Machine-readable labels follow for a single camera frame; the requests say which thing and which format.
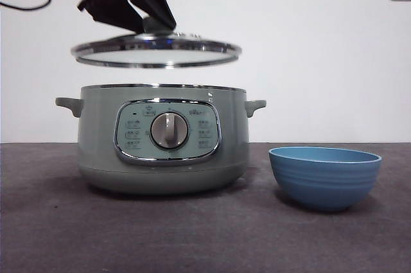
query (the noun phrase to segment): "dial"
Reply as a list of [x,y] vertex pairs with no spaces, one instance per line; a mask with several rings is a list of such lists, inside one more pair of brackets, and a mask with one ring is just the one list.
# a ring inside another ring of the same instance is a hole
[[174,112],[165,112],[157,116],[151,128],[154,142],[166,149],[174,149],[183,144],[187,138],[186,120]]

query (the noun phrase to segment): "glass lid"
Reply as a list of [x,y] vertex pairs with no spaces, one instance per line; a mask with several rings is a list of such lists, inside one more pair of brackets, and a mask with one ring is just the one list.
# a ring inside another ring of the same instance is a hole
[[175,68],[235,61],[239,46],[183,33],[139,34],[75,46],[76,60],[94,66]]

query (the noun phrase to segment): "ceramic bowl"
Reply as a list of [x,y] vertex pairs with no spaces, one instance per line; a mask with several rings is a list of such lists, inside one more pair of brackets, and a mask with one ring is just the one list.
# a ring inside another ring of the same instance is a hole
[[341,211],[374,186],[382,158],[339,148],[290,146],[269,150],[280,187],[305,207]]

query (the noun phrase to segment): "white wall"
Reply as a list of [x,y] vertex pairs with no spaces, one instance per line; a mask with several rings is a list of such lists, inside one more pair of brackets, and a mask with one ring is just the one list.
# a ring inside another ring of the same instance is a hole
[[[33,5],[43,0],[3,0]],[[242,87],[268,106],[251,141],[411,141],[411,2],[168,0],[178,31],[239,44],[239,61],[202,69],[107,69],[69,49],[128,34],[54,0],[42,11],[1,8],[2,142],[76,141],[78,120],[57,96],[109,83]]]

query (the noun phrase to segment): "control panel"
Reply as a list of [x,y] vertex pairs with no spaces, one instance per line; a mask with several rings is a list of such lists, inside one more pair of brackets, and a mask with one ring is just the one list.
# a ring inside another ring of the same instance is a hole
[[220,137],[218,114],[210,103],[156,98],[122,106],[114,144],[129,162],[181,161],[212,154]]

